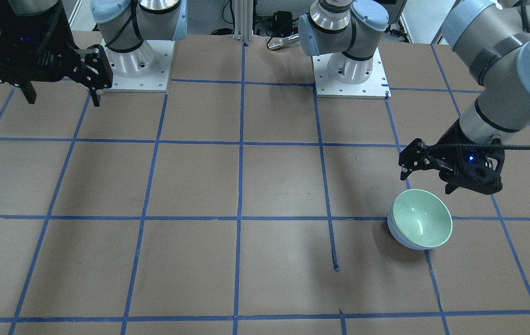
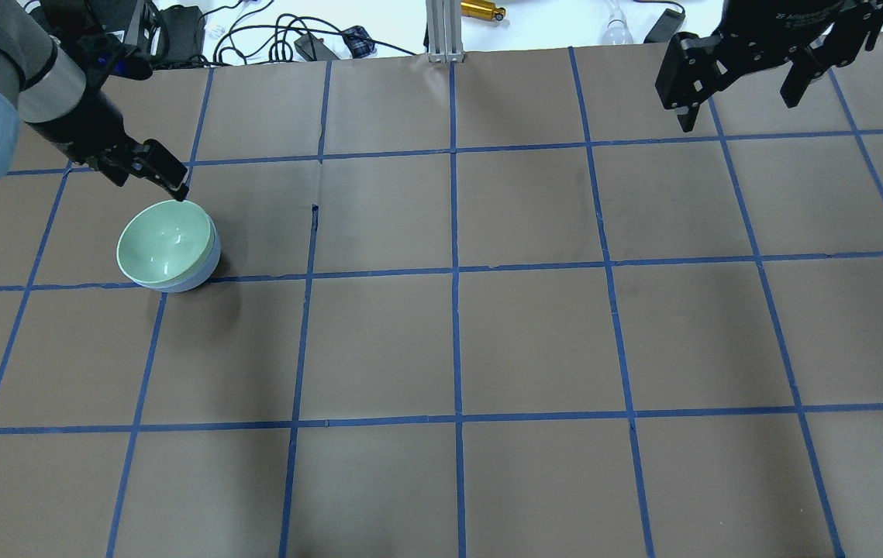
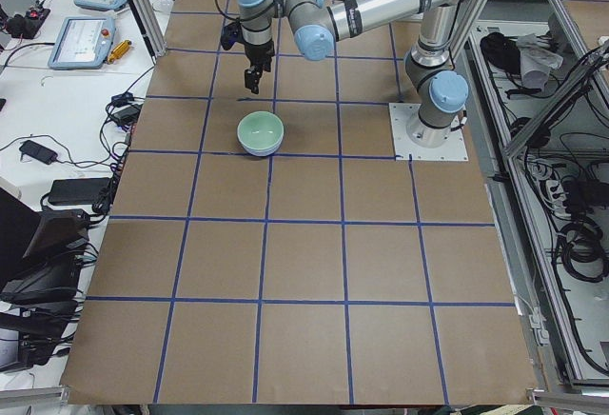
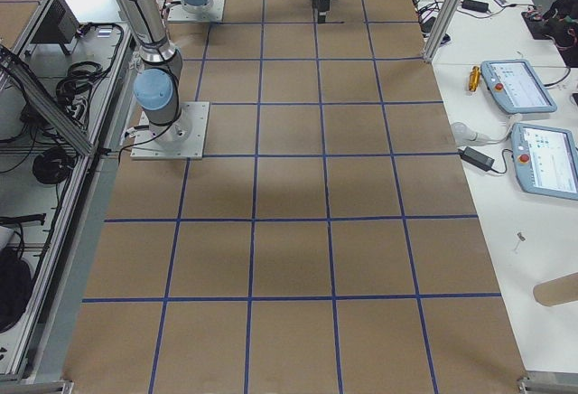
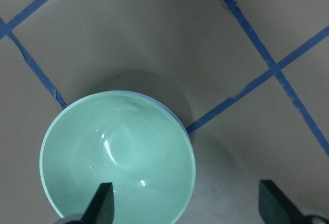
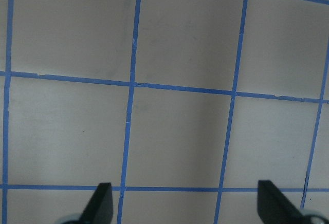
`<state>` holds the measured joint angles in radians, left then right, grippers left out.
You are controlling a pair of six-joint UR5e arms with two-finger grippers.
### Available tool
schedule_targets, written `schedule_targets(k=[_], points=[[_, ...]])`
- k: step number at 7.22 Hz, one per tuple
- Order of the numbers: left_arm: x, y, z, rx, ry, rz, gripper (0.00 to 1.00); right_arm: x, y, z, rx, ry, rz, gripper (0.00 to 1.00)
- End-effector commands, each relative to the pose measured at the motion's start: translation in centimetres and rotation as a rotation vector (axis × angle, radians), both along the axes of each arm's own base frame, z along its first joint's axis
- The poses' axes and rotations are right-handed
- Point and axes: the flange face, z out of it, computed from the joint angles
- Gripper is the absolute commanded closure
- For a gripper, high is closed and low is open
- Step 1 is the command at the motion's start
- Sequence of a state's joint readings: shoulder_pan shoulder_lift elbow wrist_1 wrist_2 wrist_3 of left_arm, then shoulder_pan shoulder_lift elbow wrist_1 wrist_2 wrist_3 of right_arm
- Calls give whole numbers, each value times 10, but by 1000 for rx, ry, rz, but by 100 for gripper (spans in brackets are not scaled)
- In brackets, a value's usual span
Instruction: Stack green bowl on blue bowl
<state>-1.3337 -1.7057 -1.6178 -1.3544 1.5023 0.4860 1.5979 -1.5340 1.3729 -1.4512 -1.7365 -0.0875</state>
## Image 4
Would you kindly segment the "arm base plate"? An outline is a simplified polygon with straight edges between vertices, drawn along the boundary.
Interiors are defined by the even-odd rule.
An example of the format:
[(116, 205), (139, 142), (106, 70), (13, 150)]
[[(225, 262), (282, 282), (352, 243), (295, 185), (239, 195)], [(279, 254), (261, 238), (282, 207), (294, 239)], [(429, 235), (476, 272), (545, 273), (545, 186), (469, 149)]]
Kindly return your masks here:
[(203, 157), (210, 103), (182, 102), (179, 119), (162, 136), (154, 139), (163, 130), (152, 126), (135, 134), (135, 143), (130, 156), (134, 160), (176, 160)]
[(220, 23), (226, 0), (208, 0), (205, 5), (189, 5), (172, 0), (166, 21), (168, 23)]

